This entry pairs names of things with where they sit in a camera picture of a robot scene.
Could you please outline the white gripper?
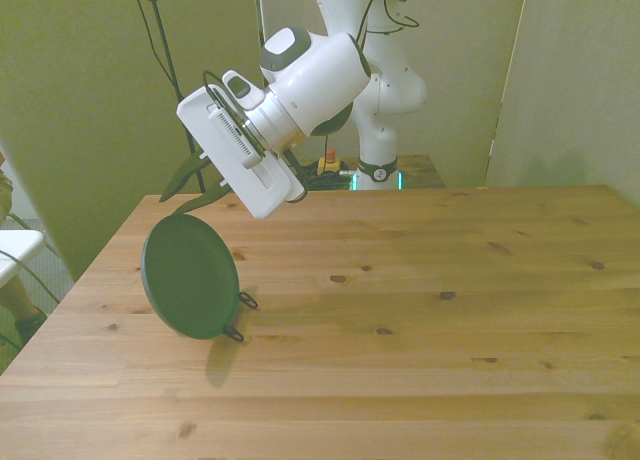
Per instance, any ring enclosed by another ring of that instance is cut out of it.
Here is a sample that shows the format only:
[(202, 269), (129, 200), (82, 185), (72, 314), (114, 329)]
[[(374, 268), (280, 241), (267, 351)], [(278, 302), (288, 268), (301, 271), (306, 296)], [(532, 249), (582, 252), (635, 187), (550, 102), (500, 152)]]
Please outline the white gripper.
[(223, 106), (226, 94), (215, 86), (212, 99), (204, 87), (181, 101), (177, 115), (203, 152), (194, 152), (178, 167), (159, 201), (177, 194), (210, 161), (227, 183), (216, 183), (197, 198), (178, 207), (173, 215), (186, 214), (210, 205), (235, 192), (257, 219), (268, 217), (285, 201), (294, 199), (294, 175), (286, 163), (272, 151), (258, 152), (247, 134)]

